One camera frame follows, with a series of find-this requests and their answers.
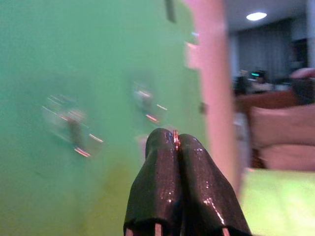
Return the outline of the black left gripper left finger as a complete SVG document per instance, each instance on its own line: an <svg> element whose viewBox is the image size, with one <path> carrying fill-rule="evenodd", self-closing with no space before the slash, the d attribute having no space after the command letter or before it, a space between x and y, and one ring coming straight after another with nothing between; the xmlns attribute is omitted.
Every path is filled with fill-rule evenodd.
<svg viewBox="0 0 315 236"><path fill-rule="evenodd" d="M124 236L180 236L182 190L173 134L155 129L129 193Z"/></svg>

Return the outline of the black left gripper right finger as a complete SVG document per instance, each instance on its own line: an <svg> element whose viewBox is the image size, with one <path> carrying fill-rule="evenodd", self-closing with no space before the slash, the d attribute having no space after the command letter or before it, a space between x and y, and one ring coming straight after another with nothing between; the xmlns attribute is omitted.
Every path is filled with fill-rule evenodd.
<svg viewBox="0 0 315 236"><path fill-rule="evenodd" d="M192 135L179 136L184 236L252 236L229 181Z"/></svg>

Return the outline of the grey pillow with white print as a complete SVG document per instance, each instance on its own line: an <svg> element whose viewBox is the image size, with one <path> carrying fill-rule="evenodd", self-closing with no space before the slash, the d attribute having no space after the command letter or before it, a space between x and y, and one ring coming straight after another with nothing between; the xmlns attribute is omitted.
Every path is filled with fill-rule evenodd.
<svg viewBox="0 0 315 236"><path fill-rule="evenodd" d="M272 145L262 148L258 158L267 169L315 171L315 146Z"/></svg>

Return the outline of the plain grey pillow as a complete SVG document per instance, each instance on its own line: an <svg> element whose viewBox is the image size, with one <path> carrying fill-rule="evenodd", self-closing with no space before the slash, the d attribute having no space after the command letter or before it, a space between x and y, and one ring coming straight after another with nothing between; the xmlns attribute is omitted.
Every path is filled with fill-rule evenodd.
<svg viewBox="0 0 315 236"><path fill-rule="evenodd" d="M281 144L315 146L315 104L282 109L254 107L251 132L255 148Z"/></svg>

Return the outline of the brown wooden furniture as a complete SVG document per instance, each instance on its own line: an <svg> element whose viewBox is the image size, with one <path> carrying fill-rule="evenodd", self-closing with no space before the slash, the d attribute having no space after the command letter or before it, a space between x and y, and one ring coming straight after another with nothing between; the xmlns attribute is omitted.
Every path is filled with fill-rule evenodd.
<svg viewBox="0 0 315 236"><path fill-rule="evenodd" d="M240 95L235 99L236 111L242 113L248 112L251 107L278 109L297 105L298 101L292 90Z"/></svg>

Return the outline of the grey curtain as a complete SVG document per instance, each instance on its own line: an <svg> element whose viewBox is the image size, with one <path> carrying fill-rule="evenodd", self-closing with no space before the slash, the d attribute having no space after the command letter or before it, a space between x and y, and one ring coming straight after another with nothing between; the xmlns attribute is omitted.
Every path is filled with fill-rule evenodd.
<svg viewBox="0 0 315 236"><path fill-rule="evenodd" d="M242 70L262 70L271 81L290 73L291 20L238 32L238 60Z"/></svg>

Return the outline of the round ceiling light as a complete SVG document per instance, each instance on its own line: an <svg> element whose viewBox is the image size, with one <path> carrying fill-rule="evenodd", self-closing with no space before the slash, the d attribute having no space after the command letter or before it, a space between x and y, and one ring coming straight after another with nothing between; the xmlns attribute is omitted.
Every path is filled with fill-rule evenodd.
<svg viewBox="0 0 315 236"><path fill-rule="evenodd" d="M265 12L255 12L251 13L246 16L246 19L249 21L259 21L261 19L264 19L267 16L267 13Z"/></svg>

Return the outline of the small metal wall hook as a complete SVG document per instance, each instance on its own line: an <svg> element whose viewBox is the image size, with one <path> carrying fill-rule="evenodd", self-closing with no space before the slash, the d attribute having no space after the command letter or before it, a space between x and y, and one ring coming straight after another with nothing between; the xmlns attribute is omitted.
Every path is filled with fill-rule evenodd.
<svg viewBox="0 0 315 236"><path fill-rule="evenodd" d="M160 124L168 108L159 99L154 83L150 80L134 80L131 94L135 106L144 120Z"/></svg>

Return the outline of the large metal wall hook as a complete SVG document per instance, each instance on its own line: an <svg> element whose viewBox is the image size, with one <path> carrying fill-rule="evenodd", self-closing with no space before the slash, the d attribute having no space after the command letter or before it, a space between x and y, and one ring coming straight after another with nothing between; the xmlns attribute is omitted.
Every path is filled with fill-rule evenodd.
<svg viewBox="0 0 315 236"><path fill-rule="evenodd" d="M48 130L79 155L92 158L101 151L104 140L91 132L86 114L75 100L61 94L50 95L42 112Z"/></svg>

